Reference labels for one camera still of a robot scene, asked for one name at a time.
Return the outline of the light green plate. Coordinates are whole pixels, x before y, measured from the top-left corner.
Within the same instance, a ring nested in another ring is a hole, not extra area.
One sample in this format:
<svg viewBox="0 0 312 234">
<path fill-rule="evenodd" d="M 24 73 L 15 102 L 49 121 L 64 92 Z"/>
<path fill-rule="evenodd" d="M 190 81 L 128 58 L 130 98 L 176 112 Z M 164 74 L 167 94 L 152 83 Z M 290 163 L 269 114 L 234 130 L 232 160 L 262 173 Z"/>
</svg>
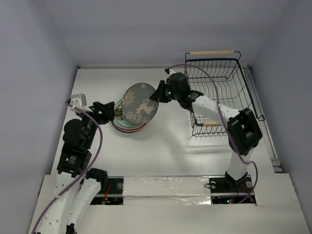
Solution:
<svg viewBox="0 0 312 234">
<path fill-rule="evenodd" d="M 120 99 L 119 101 L 117 101 L 115 103 L 115 119 L 118 119 L 118 120 L 126 119 L 123 116 L 122 106 L 121 105 L 122 105 L 122 99 Z"/>
</svg>

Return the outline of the white bowl plate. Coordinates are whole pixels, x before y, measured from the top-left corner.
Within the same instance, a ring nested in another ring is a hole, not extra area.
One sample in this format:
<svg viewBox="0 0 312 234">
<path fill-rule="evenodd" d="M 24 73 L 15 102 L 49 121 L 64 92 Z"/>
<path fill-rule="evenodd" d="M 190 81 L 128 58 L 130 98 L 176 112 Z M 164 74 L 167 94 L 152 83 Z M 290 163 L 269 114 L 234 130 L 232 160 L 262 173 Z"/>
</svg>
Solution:
<svg viewBox="0 0 312 234">
<path fill-rule="evenodd" d="M 146 124 L 133 124 L 126 119 L 123 119 L 123 120 L 115 119 L 113 121 L 113 124 L 118 129 L 125 131 L 125 132 L 136 132 L 136 131 L 143 129 L 146 126 Z"/>
</svg>

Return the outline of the grey stone plate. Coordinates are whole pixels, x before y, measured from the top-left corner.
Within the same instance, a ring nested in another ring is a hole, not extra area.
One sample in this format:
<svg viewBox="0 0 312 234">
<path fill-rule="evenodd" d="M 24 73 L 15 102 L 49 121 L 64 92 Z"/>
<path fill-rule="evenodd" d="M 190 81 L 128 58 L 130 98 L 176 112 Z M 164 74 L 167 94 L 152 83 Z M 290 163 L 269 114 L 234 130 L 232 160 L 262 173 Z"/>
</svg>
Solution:
<svg viewBox="0 0 312 234">
<path fill-rule="evenodd" d="M 154 118 L 158 110 L 158 101 L 150 99 L 155 88 L 147 83 L 132 85 L 124 93 L 121 109 L 123 116 L 134 125 L 143 125 Z"/>
</svg>

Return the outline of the red and teal plate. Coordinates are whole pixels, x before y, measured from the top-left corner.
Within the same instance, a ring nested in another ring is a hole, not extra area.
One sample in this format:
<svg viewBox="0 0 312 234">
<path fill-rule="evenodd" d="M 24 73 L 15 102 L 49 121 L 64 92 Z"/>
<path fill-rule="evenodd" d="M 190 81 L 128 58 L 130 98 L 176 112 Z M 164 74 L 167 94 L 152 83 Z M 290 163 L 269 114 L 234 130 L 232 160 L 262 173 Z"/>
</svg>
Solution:
<svg viewBox="0 0 312 234">
<path fill-rule="evenodd" d="M 135 126 L 127 127 L 124 125 L 120 125 L 119 123 L 113 122 L 112 124 L 118 131 L 123 132 L 123 133 L 135 133 L 135 132 L 142 130 L 146 126 L 146 124 L 143 124 L 143 125 L 135 125 Z"/>
</svg>

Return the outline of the blue floral plate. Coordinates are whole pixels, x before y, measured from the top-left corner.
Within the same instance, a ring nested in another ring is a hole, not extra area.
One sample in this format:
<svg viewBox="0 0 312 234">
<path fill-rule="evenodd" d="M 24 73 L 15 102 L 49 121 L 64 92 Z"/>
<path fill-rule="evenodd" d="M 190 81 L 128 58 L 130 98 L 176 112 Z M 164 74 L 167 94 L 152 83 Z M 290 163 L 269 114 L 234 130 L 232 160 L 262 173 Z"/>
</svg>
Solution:
<svg viewBox="0 0 312 234">
<path fill-rule="evenodd" d="M 120 126 L 118 126 L 118 125 L 116 125 L 116 124 L 114 124 L 114 123 L 113 123 L 112 125 L 113 125 L 113 127 L 114 127 L 116 130 L 118 130 L 119 132 L 127 133 L 127 134 L 139 132 L 139 131 L 141 131 L 141 130 L 146 126 L 146 124 L 144 124 L 144 125 L 141 125 L 141 126 L 139 126 L 139 127 L 137 127 L 137 128 L 125 129 L 125 128 L 121 128 Z"/>
</svg>

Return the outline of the black wire dish rack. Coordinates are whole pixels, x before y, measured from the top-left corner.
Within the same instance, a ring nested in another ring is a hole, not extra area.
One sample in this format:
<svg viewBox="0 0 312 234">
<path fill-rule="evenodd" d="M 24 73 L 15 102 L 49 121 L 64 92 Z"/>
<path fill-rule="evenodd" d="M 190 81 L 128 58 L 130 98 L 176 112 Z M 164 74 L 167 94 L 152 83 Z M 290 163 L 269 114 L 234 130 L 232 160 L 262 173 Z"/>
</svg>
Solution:
<svg viewBox="0 0 312 234">
<path fill-rule="evenodd" d="M 258 121 L 265 117 L 257 110 L 250 85 L 240 65 L 239 51 L 196 51 L 185 53 L 185 75 L 192 90 L 199 91 L 228 107 L 251 109 Z"/>
</svg>

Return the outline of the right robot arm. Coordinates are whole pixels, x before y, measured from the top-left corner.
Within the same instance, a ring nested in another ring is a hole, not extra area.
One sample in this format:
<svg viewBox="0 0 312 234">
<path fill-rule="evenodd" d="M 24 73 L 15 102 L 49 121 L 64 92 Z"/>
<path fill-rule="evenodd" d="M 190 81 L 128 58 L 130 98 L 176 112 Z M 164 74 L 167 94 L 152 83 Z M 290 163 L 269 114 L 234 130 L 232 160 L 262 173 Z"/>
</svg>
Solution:
<svg viewBox="0 0 312 234">
<path fill-rule="evenodd" d="M 173 73 L 167 80 L 161 80 L 150 99 L 162 103 L 176 100 L 183 109 L 221 124 L 232 149 L 224 185 L 229 191 L 236 191 L 242 186 L 242 181 L 247 176 L 247 166 L 251 163 L 250 154 L 263 137 L 252 110 L 234 109 L 221 104 L 218 97 L 212 100 L 203 93 L 192 90 L 182 73 Z"/>
</svg>

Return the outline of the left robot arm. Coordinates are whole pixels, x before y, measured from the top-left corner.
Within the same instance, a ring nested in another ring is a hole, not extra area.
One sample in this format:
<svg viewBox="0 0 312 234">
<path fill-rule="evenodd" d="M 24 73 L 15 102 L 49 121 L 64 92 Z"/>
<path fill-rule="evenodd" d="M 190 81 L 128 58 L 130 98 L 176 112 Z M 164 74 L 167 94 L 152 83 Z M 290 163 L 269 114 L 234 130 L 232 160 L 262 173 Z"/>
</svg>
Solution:
<svg viewBox="0 0 312 234">
<path fill-rule="evenodd" d="M 94 102 L 88 107 L 78 98 L 71 98 L 66 105 L 78 118 L 64 125 L 53 199 L 34 224 L 34 234 L 77 233 L 95 195 L 108 188 L 107 172 L 93 167 L 100 151 L 92 155 L 90 149 L 96 132 L 100 135 L 99 145 L 103 144 L 101 125 L 114 120 L 114 102 Z"/>
</svg>

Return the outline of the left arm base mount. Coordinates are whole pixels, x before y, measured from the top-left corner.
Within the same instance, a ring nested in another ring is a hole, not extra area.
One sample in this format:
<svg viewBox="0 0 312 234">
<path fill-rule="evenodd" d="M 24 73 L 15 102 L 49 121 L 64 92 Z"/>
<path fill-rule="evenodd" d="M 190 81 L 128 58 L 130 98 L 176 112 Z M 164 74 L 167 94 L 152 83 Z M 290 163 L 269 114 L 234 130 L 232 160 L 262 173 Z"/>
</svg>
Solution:
<svg viewBox="0 0 312 234">
<path fill-rule="evenodd" d="M 86 178 L 100 183 L 100 191 L 91 201 L 91 205 L 123 205 L 124 177 L 108 176 L 107 171 L 91 168 Z"/>
</svg>

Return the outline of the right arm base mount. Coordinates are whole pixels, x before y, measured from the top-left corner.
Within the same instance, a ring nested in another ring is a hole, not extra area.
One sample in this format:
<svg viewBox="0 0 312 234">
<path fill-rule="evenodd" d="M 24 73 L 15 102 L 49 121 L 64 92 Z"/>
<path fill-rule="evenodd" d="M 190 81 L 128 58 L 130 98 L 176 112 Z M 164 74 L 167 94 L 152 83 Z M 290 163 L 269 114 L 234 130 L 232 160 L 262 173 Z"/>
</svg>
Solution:
<svg viewBox="0 0 312 234">
<path fill-rule="evenodd" d="M 247 173 L 238 181 L 227 173 L 210 177 L 204 188 L 210 190 L 212 204 L 256 204 L 253 183 Z"/>
</svg>

